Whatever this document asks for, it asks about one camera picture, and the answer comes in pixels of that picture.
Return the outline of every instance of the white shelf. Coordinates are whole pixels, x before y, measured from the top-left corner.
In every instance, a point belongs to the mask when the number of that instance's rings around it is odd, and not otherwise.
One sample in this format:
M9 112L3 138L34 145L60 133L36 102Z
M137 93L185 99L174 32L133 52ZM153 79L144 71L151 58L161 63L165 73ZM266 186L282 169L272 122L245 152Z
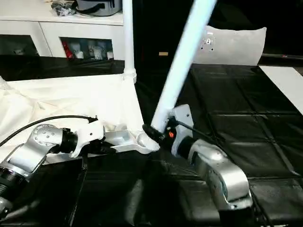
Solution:
M45 0L0 0L0 20L63 22L123 26L122 11L109 17L90 17L75 14L59 17Z

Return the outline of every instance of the white cloth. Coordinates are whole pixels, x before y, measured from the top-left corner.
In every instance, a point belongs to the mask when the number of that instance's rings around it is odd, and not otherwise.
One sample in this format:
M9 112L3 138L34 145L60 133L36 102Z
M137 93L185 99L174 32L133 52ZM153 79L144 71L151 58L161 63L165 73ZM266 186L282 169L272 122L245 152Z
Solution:
M106 131L128 129L134 136L143 125L133 79L121 74L12 82L0 77L0 141L31 122L58 115L98 116ZM72 118L46 123L76 131L88 121ZM34 127L0 147L0 161L24 143Z
M205 27L194 63L257 65L263 53L266 27L258 30L226 30Z

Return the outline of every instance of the cable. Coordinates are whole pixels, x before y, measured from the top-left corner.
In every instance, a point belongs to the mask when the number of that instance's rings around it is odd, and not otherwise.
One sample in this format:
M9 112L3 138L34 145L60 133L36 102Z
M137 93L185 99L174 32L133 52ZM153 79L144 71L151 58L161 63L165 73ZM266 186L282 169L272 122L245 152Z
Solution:
M10 220L19 218L20 216L24 215L25 213L33 211L39 204L40 204L40 200L34 200L29 205L25 205L17 210L14 210L14 211L8 213L5 218L0 219L0 223L2 223L4 221L10 221Z
M93 121L96 120L96 118L87 117L87 116L81 116L81 115L60 115L60 116L47 117L47 118L44 118L44 119L32 122L32 123L30 123L30 124L22 127L21 129L18 129L13 134L9 135L4 141L2 141L0 143L0 147L3 146L5 143L7 143L11 138L13 138L14 136L16 136L20 132L24 131L25 129L28 129L29 127L32 127L32 126L34 126L36 124L39 124L39 123L42 123L42 122L46 122L46 121L50 121L50 120L54 120L54 119L61 119L61 118L81 118L81 119L86 119L89 122L93 122Z
M208 140L207 142L210 142L210 141L211 141L212 144L218 146L221 150L223 150L223 148L222 148L220 145L216 144L216 143L214 142L214 140L213 140L211 137L205 135L203 132L201 132L201 131L199 131L199 130L197 130L197 129L194 129L193 127L190 127L189 125L184 124L183 122L177 121L175 118L170 118L169 120L170 120L170 121L173 121L173 123L175 123L175 124L182 125L183 127L185 127L185 128L187 128L187 129L189 129L189 130L192 130L192 131L196 132L197 134L201 135L203 138L207 138L207 140ZM228 154L226 154L226 155L228 156L228 158L229 158L234 164L236 164L236 162L235 162ZM261 204L260 204L259 200L257 199L255 193L252 191L252 188L251 188L251 186L250 186L250 183L249 183L249 188L250 188L250 193L251 193L251 196L252 196L252 199L253 199L254 203L259 207L261 213L263 214L263 216L264 216L265 219L266 219L266 222L267 222L267 223L264 223L264 224L265 224L264 226L267 226L267 225L268 225L268 226L270 226L270 227L274 227L272 221L271 221L270 218L269 218L269 215L266 213L265 209L261 206Z

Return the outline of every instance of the black tablecloth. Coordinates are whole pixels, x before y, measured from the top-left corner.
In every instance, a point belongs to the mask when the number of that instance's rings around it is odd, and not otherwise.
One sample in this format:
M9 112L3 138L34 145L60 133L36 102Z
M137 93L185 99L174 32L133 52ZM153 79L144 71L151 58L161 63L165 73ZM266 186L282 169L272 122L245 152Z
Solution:
M6 80L119 73L117 61L0 57ZM141 69L135 84L149 123L168 69ZM249 177L274 224L303 223L303 117L258 67L193 65L178 99L195 128L212 136ZM42 167L16 206L37 208L7 225L214 226L219 215L207 185L181 158L161 150L89 159L80 193L81 160Z

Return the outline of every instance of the bag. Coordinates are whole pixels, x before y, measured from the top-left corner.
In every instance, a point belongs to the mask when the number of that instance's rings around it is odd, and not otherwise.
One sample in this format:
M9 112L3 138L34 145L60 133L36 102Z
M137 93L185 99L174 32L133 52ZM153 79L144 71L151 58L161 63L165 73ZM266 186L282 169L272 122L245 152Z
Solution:
M110 16L122 9L122 0L76 0L71 8L81 14Z

